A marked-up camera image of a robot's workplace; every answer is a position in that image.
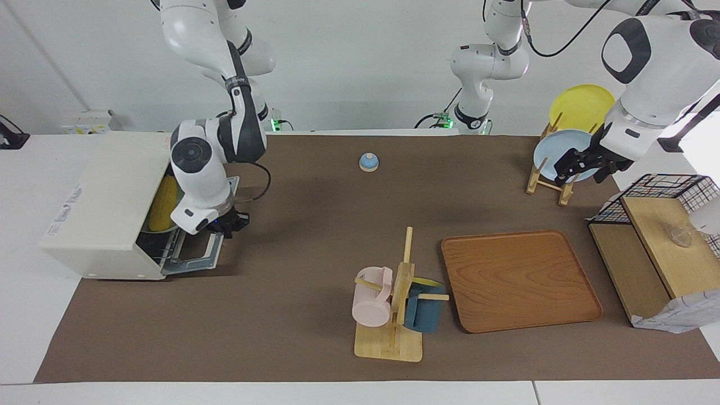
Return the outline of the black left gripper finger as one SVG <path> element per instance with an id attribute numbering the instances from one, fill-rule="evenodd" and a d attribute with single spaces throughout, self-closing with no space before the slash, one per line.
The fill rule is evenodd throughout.
<path id="1" fill-rule="evenodd" d="M 600 166 L 597 167 L 597 172 L 592 175 L 592 179 L 597 183 L 600 184 L 604 182 L 607 177 L 609 177 L 612 174 L 615 174 L 616 172 L 624 172 L 627 171 L 632 165 L 632 160 L 608 160 L 608 159 L 602 159 L 599 162 Z"/>
<path id="2" fill-rule="evenodd" d="M 555 185 L 560 187 L 568 182 L 568 179 L 583 174 L 591 169 L 587 161 L 588 153 L 576 148 L 568 149 L 555 163 Z"/>

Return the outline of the glass oven door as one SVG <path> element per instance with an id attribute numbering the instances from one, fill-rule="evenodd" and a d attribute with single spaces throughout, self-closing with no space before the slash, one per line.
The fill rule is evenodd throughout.
<path id="1" fill-rule="evenodd" d="M 158 234 L 167 234 L 168 239 L 159 256 L 160 273 L 165 276 L 214 269 L 218 265 L 223 248 L 224 235 L 200 232 L 188 234 L 172 225 Z"/>

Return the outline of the yellow corn cob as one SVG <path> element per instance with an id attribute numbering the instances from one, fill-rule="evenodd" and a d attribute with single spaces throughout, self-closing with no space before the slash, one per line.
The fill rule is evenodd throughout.
<path id="1" fill-rule="evenodd" d="M 170 215 L 177 205 L 177 193 L 178 185 L 175 177 L 165 176 L 160 182 L 148 213 L 147 222 L 151 228 L 162 229 L 172 223 Z"/>

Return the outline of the white toaster oven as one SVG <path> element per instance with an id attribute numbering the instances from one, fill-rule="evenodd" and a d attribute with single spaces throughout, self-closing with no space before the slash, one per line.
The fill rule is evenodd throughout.
<path id="1" fill-rule="evenodd" d="M 137 238 L 169 166 L 170 140 L 163 132 L 103 136 L 39 249 L 82 278 L 164 279 Z"/>

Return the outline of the light blue plate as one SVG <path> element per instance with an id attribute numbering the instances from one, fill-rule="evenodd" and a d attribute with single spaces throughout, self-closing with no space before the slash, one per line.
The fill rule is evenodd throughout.
<path id="1" fill-rule="evenodd" d="M 559 130 L 545 136 L 533 151 L 533 164 L 540 174 L 555 182 L 556 162 L 569 149 L 583 151 L 591 145 L 592 135 L 582 130 Z"/>

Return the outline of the wooden plate rack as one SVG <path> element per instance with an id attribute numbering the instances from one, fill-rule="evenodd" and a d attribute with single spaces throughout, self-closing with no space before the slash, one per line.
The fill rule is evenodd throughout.
<path id="1" fill-rule="evenodd" d="M 547 136 L 553 134 L 555 131 L 557 131 L 558 124 L 560 123 L 560 119 L 563 118 L 564 112 L 558 113 L 556 116 L 556 119 L 552 123 L 548 123 L 547 126 L 545 126 L 545 129 L 543 130 L 542 134 L 540 135 L 540 140 L 542 141 Z M 552 190 L 556 190 L 560 193 L 560 197 L 558 199 L 558 206 L 566 207 L 569 205 L 569 200 L 571 197 L 573 197 L 574 194 L 574 183 L 577 181 L 579 174 L 576 175 L 569 183 L 564 184 L 562 187 L 558 187 L 556 185 L 550 184 L 548 182 L 541 180 L 541 169 L 545 167 L 547 164 L 547 158 L 542 160 L 542 163 L 540 166 L 537 166 L 533 164 L 532 169 L 530 170 L 530 176 L 529 176 L 529 182 L 527 183 L 527 187 L 525 188 L 525 192 L 528 195 L 532 195 L 535 193 L 538 186 L 543 186 L 550 188 Z"/>

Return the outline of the brown table mat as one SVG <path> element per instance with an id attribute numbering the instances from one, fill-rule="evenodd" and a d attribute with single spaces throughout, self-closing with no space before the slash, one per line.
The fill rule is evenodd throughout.
<path id="1" fill-rule="evenodd" d="M 37 384 L 87 381 L 720 379 L 700 331 L 635 329 L 587 229 L 618 192 L 581 182 L 567 208 L 525 193 L 537 140 L 520 136 L 270 136 L 272 187 L 214 270 L 164 281 L 82 280 Z M 374 153 L 375 172 L 358 159 Z M 466 334 L 452 306 L 421 362 L 353 354 L 353 279 L 396 267 L 406 227 L 422 277 L 445 279 L 447 237 L 558 229 L 604 315 L 598 321 Z"/>

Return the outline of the wooden shelf unit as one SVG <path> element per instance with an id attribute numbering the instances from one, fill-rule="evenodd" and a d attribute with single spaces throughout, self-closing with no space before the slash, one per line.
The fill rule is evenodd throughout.
<path id="1" fill-rule="evenodd" d="M 614 283 L 623 310 L 651 317 L 674 298 L 720 288 L 720 260 L 709 246 L 677 246 L 664 238 L 662 225 L 689 214 L 671 199 L 623 197 L 630 225 L 588 225 Z"/>

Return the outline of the brown wooden tray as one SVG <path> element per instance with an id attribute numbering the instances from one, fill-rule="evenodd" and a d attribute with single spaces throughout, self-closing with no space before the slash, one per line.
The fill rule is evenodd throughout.
<path id="1" fill-rule="evenodd" d="M 571 325 L 604 315 L 559 230 L 448 237 L 440 251 L 465 333 Z"/>

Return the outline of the pink mug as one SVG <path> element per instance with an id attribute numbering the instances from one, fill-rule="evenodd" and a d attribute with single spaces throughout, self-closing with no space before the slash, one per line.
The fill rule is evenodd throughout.
<path id="1" fill-rule="evenodd" d="M 378 290 L 362 283 L 355 285 L 352 316 L 357 323 L 367 327 L 381 327 L 391 316 L 389 298 L 393 292 L 393 270 L 388 267 L 367 267 L 357 274 L 357 279 L 380 287 Z"/>

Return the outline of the white patterned cloth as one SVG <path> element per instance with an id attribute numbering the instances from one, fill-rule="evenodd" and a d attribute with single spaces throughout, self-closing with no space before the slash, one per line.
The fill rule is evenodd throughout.
<path id="1" fill-rule="evenodd" d="M 637 329 L 654 329 L 681 334 L 720 321 L 720 288 L 684 295 L 669 301 L 656 315 L 632 315 Z"/>

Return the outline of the white power box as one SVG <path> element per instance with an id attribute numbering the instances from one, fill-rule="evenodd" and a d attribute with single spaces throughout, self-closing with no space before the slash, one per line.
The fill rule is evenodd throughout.
<path id="1" fill-rule="evenodd" d="M 65 134 L 96 135 L 119 131 L 121 125 L 111 110 L 64 110 L 60 128 Z"/>

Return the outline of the wooden mug rack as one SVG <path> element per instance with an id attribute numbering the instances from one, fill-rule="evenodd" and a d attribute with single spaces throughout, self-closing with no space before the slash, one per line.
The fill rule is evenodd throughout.
<path id="1" fill-rule="evenodd" d="M 389 298 L 391 316 L 381 327 L 367 327 L 355 321 L 353 354 L 357 357 L 384 359 L 385 361 L 421 362 L 424 357 L 422 333 L 404 327 L 406 301 L 416 265 L 411 262 L 413 228 L 408 226 L 404 237 L 403 260 L 393 270 L 393 292 Z M 378 290 L 380 287 L 363 280 L 353 280 Z"/>

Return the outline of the dark blue mug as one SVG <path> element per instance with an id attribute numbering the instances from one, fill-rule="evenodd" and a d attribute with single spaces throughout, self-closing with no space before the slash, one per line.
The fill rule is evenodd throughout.
<path id="1" fill-rule="evenodd" d="M 420 298 L 422 293 L 446 294 L 443 283 L 423 277 L 414 277 L 407 295 L 404 327 L 423 334 L 433 334 L 439 328 L 442 302 Z"/>

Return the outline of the black clamp mount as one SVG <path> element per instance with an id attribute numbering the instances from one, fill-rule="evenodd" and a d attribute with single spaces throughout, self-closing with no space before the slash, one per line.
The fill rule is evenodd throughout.
<path id="1" fill-rule="evenodd" d="M 30 139 L 30 134 L 23 131 L 9 118 L 0 114 L 0 150 L 19 150 Z"/>

